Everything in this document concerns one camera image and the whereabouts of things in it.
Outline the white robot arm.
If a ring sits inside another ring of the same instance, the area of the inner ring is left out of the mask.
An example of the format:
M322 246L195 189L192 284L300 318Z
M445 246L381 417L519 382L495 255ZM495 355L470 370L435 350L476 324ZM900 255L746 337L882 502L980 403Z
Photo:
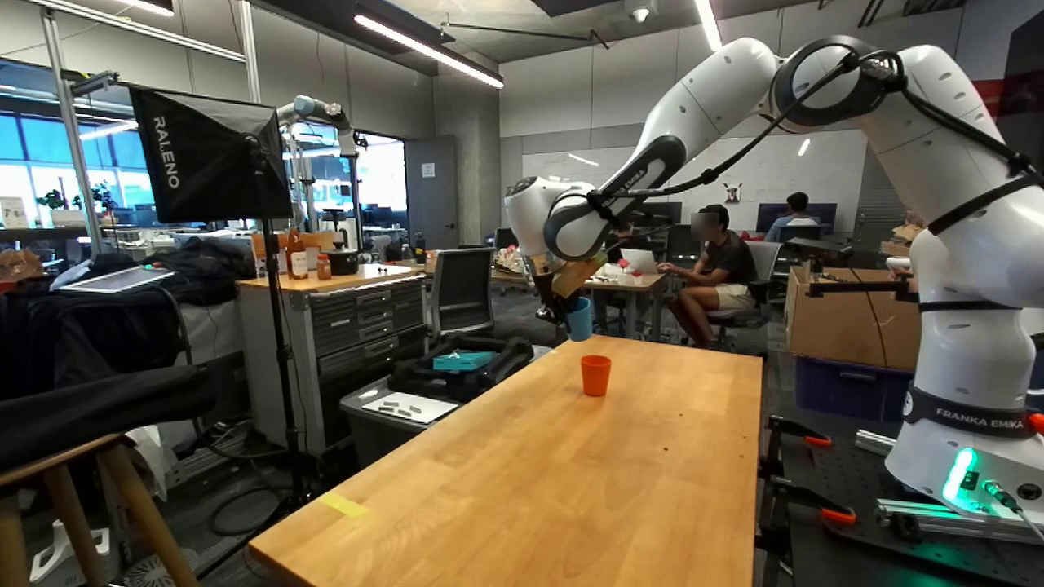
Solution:
M776 128L856 124L896 198L920 219L910 246L920 350L886 473L954 508L1009 498L1035 515L1044 442L1028 407L1028 308L1044 305L1044 183L935 47L876 50L824 36L789 55L735 38L688 70L645 113L630 161L600 186L522 180L504 194L534 284L569 310L603 237L678 169L761 108Z

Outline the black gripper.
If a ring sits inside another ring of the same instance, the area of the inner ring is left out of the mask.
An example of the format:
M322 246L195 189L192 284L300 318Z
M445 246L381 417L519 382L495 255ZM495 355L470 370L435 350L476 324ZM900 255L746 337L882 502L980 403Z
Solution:
M591 262L565 262L565 263L543 266L538 293L543 293L546 318L552 324L561 324L572 314L591 274L594 274Z

